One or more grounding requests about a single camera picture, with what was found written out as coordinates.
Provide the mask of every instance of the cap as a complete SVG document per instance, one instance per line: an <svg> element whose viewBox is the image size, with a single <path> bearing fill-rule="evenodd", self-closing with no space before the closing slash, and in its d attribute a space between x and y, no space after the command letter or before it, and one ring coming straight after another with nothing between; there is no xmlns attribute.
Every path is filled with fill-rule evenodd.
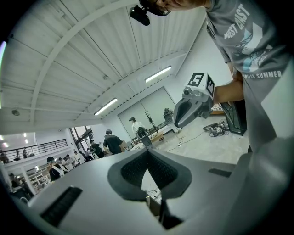
<svg viewBox="0 0 294 235"><path fill-rule="evenodd" d="M47 163L55 162L54 157L47 157Z"/></svg>
<svg viewBox="0 0 294 235"><path fill-rule="evenodd" d="M106 133L106 134L111 134L112 131L111 131L111 129L107 129L107 130L105 131L105 133Z"/></svg>

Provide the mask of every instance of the ceiling light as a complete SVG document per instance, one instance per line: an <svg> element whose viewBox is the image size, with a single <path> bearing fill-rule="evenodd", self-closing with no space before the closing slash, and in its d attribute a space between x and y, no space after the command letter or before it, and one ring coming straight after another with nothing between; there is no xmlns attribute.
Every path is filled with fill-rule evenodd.
<svg viewBox="0 0 294 235"><path fill-rule="evenodd" d="M1 69L1 63L2 63L5 48L6 48L6 42L2 42L0 45L0 69Z"/></svg>
<svg viewBox="0 0 294 235"><path fill-rule="evenodd" d="M158 77L159 75L163 74L166 71L169 71L171 69L171 66L168 66L167 68L164 68L163 70L160 70L159 72L157 72L156 74L152 75L151 77L148 77L147 79L145 79L145 82L149 82L152 79Z"/></svg>
<svg viewBox="0 0 294 235"><path fill-rule="evenodd" d="M118 99L114 98L113 100L108 102L106 105L104 105L101 109L99 109L97 112L95 112L94 115L99 115L100 113L102 113L105 109L107 109L109 106L111 106L116 101L118 101Z"/></svg>

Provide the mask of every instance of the ceiling beam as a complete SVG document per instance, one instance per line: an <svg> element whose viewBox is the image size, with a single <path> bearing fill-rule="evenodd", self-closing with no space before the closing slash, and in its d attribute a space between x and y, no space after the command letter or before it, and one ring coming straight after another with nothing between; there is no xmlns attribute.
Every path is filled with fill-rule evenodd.
<svg viewBox="0 0 294 235"><path fill-rule="evenodd" d="M63 47L71 40L71 38L76 35L80 30L82 30L84 27L86 27L89 23L93 22L94 20L98 19L99 17L108 14L111 11L114 11L118 8L127 6L127 5L131 5L131 4L135 4L137 3L137 0L120 0L114 3L111 3L107 6L104 6L96 11L94 11L93 13L89 14L88 16L86 16L82 21L80 21L79 23L77 23L75 26L73 26L60 40L59 42L56 44L56 46L53 48L53 50L51 51L51 53L49 54L47 60L45 61L41 72L37 78L37 83L36 86L34 88L34 92L33 92L33 98L32 98L32 103L31 103L31 113L30 113L30 123L31 125L34 124L34 115L35 115L35 108L36 108L36 104L37 104L37 99L38 99L38 95L39 95L39 91L41 88L41 85L44 81L44 78L51 66L51 64L53 63L53 61L55 60L55 58L57 57L57 55L59 54L59 52L63 49Z"/></svg>
<svg viewBox="0 0 294 235"><path fill-rule="evenodd" d="M127 84L128 82L132 81L133 79L137 79L140 74L148 73L149 71L154 69L154 66L157 64L160 64L162 62L167 62L182 56L186 56L186 51L177 51L172 54L167 54L166 56L162 56L160 59L148 63L147 65L143 65L139 69L137 69L135 72L127 75L124 79L120 80L118 83L116 83L114 86L112 86L107 92L103 93L98 99L96 99L93 103L91 103L87 110L92 113L97 111L99 105L102 104L102 102L107 102L107 99L109 99L110 95L115 94L117 90L119 90L123 85ZM81 115L78 116L76 121L79 121L81 118Z"/></svg>

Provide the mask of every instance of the white floor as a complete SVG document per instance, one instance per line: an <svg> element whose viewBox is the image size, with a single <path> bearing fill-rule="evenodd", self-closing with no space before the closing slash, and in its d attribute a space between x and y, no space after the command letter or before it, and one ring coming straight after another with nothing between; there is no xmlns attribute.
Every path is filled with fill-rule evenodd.
<svg viewBox="0 0 294 235"><path fill-rule="evenodd" d="M229 135L218 137L210 137L209 133L203 132L203 127L219 123L223 118L224 116L210 116L207 119L197 118L185 126L179 134L175 135L170 132L164 136L163 141L156 142L154 146L156 149L185 157L236 164L240 156L247 153L249 147L247 131L243 136L229 132ZM183 138L181 147L177 147L179 138ZM143 178L142 190L157 190L157 193L150 193L150 195L160 197L159 190L148 171Z"/></svg>

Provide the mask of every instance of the person sitting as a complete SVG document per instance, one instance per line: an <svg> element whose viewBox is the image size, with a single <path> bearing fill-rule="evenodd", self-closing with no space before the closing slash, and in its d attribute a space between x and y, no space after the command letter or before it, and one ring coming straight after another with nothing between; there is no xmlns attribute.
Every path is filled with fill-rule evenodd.
<svg viewBox="0 0 294 235"><path fill-rule="evenodd" d="M77 151L74 151L74 158L76 162L78 162L78 165L83 164L85 162L83 155L81 155Z"/></svg>
<svg viewBox="0 0 294 235"><path fill-rule="evenodd" d="M64 176L68 172L62 164L55 163L54 157L47 157L47 163L50 167L49 175L52 182Z"/></svg>
<svg viewBox="0 0 294 235"><path fill-rule="evenodd" d="M86 151L86 153L85 153L85 156L86 156L86 158L89 159L89 161L93 160L93 158L92 158L92 156L91 156L91 154L90 154L90 150L89 150L89 148L87 148L87 151Z"/></svg>
<svg viewBox="0 0 294 235"><path fill-rule="evenodd" d="M58 160L61 162L61 164L62 164L63 166L66 165L66 161L64 161L61 157L60 157Z"/></svg>
<svg viewBox="0 0 294 235"><path fill-rule="evenodd" d="M86 155L82 151L79 151L79 153L83 156L84 160L87 162L88 158L86 157Z"/></svg>

